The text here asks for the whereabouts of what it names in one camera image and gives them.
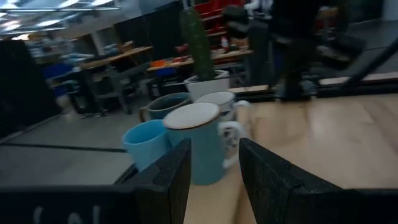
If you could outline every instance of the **mug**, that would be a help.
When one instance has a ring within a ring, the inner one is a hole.
[[[173,93],[162,96],[139,110],[139,119],[145,122],[145,112],[151,119],[163,119],[168,113],[181,106],[191,104],[189,93]]]
[[[214,103],[220,107],[222,121],[236,121],[236,109],[240,106],[246,107],[252,114],[253,106],[246,100],[235,102],[235,94],[230,91],[216,91],[205,94],[195,100],[195,103]],[[224,130],[224,146],[227,152],[238,148],[239,133],[232,128]]]
[[[171,144],[161,119],[141,123],[123,135],[122,142],[139,171],[145,169],[166,152]]]
[[[239,161],[238,152],[226,159],[223,149],[223,132],[227,128],[237,130],[240,138],[247,136],[236,121],[221,121],[220,107],[213,103],[194,103],[170,112],[163,124],[173,146],[183,139],[191,139],[191,178],[195,185],[209,185],[224,176],[225,169]]]

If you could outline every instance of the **orange object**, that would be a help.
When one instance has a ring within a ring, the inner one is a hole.
[[[176,62],[182,62],[182,58],[181,57],[173,58],[173,63],[176,63]]]
[[[150,66],[151,67],[161,67],[161,66],[164,66],[165,64],[166,64],[166,60],[157,60],[157,61],[151,62]]]

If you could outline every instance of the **mug handle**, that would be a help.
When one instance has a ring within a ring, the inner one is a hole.
[[[249,110],[250,113],[252,113],[254,109],[253,105],[246,100],[239,100],[238,102],[234,103],[233,104],[234,110],[236,110],[236,108],[239,106],[244,106]]]
[[[249,103],[246,100],[239,100],[238,102],[233,104],[235,113],[236,113],[236,109],[240,106],[243,106],[249,110],[249,119],[247,121],[249,121],[249,124],[251,124],[251,116],[253,115],[253,111],[254,111],[253,104]]]
[[[239,133],[239,139],[241,138],[246,138],[248,136],[248,134],[246,133],[246,130],[243,128],[242,124],[239,124],[236,121],[227,121],[227,122],[220,122],[218,124],[218,133],[222,136],[222,138],[224,137],[224,131],[227,128],[232,128],[237,130],[237,132]],[[229,167],[231,167],[233,164],[235,164],[235,162],[239,161],[239,151],[236,151],[236,154],[233,155],[231,158],[229,159],[224,159],[223,161],[223,168],[227,169]]]
[[[146,108],[146,107],[143,107],[143,108],[141,108],[141,109],[138,111],[139,120],[140,120],[142,123],[146,121],[146,120],[145,120],[145,117],[144,117],[145,111],[147,111],[147,108]]]

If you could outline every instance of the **ceiling light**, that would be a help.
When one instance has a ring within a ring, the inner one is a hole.
[[[46,28],[46,29],[42,29],[40,31],[53,31],[53,30],[60,30],[60,29],[66,29],[66,27]]]
[[[14,34],[30,34],[33,32],[38,32],[39,30],[27,30],[27,31],[14,31],[14,32],[5,32],[0,35],[14,35]]]
[[[92,11],[93,8],[76,8],[76,9],[60,9],[61,12],[85,12],[85,11]]]
[[[11,26],[11,25],[14,25],[14,24],[17,24],[17,23],[19,23],[18,20],[8,21],[8,22],[5,22],[5,23],[1,24],[1,26],[2,27],[7,27],[7,26]]]
[[[68,6],[71,6],[71,5],[73,5],[73,4],[76,4],[78,1],[79,1],[79,0],[66,0],[66,1],[64,1],[63,3],[59,4],[58,7],[59,7],[59,8],[61,8],[61,7],[68,7]]]
[[[58,9],[10,9],[8,12],[55,12]]]
[[[50,25],[56,24],[56,23],[58,23],[60,21],[61,20],[59,20],[59,19],[54,19],[54,20],[51,20],[51,21],[44,21],[44,22],[41,22],[41,23],[37,24],[37,26],[41,26],[41,27],[50,26]]]
[[[119,10],[119,7],[101,7],[101,8],[95,8],[97,11],[109,11],[109,10]]]
[[[108,2],[111,2],[112,0],[95,0],[93,3],[91,3],[92,6],[100,6],[102,4],[106,4]]]
[[[5,3],[0,7],[0,9],[17,9],[18,6],[14,5],[13,3]],[[0,12],[0,17],[5,16],[7,13]]]
[[[29,34],[21,34],[17,37],[13,37],[13,40],[29,40]]]
[[[4,28],[3,31],[14,30],[14,29],[16,29],[16,28],[18,28],[18,27],[20,27],[20,26],[21,26],[20,24],[13,24],[13,25],[11,25],[11,26],[7,26],[6,28]]]

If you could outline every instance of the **cactus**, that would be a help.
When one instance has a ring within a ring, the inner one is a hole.
[[[194,8],[185,9],[180,14],[182,36],[188,42],[189,51],[194,59],[193,71],[199,81],[212,80],[215,77],[214,62],[211,59],[209,41],[200,16]]]

